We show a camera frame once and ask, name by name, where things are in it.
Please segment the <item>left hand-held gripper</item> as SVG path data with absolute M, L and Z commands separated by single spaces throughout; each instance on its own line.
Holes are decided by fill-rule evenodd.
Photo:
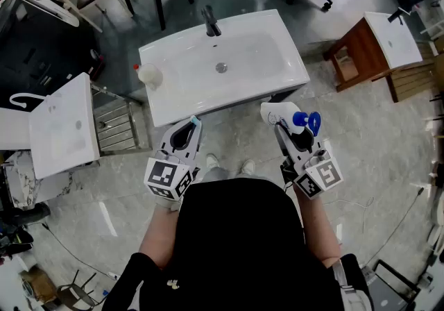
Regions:
M 162 138 L 161 148 L 149 158 L 144 184 L 158 197 L 179 201 L 195 181 L 200 170 L 196 166 L 202 124 L 189 119 L 170 127 Z

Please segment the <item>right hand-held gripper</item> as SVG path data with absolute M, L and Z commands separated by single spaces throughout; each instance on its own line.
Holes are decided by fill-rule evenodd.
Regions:
M 343 182 L 339 164 L 329 141 L 322 141 L 310 128 L 303 132 L 288 131 L 281 123 L 274 127 L 275 136 L 285 160 L 280 165 L 284 182 L 295 185 L 310 200 Z M 301 135 L 301 153 L 297 147 Z

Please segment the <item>person's left hand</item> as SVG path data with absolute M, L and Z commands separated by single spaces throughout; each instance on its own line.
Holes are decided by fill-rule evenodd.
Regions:
M 182 199 L 176 201 L 157 196 L 155 198 L 155 203 L 171 212 L 179 212 L 182 205 Z

